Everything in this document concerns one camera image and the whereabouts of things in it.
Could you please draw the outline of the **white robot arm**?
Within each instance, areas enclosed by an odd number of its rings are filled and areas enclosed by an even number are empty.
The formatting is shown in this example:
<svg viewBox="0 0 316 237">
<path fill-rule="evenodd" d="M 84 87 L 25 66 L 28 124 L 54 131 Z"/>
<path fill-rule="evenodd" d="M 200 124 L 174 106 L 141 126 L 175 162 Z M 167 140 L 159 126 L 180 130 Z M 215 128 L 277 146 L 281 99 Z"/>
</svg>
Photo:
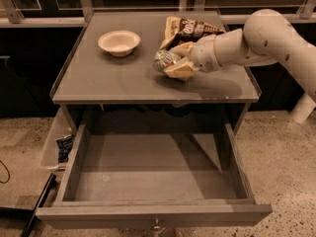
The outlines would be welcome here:
<svg viewBox="0 0 316 237">
<path fill-rule="evenodd" d="M 197 71 L 207 73 L 232 64 L 278 62 L 304 90 L 290 117 L 303 123 L 316 108 L 316 46 L 302 38 L 277 11 L 259 10 L 248 17 L 242 29 L 203 37 L 172 51 L 182 59 L 164 69 L 171 78 L 190 78 Z"/>
</svg>

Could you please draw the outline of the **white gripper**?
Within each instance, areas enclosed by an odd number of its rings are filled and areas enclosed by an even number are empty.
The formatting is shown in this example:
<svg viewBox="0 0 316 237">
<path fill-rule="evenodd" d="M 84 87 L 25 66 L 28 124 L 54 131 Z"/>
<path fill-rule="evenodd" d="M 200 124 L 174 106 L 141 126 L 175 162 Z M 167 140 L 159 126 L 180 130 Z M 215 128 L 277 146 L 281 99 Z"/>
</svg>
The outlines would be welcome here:
<svg viewBox="0 0 316 237">
<path fill-rule="evenodd" d="M 164 69 L 170 78 L 188 81 L 199 70 L 204 73 L 218 71 L 222 68 L 215 54 L 216 35 L 199 39 L 197 42 L 184 42 L 170 49 L 170 52 L 183 57 L 176 64 Z"/>
</svg>

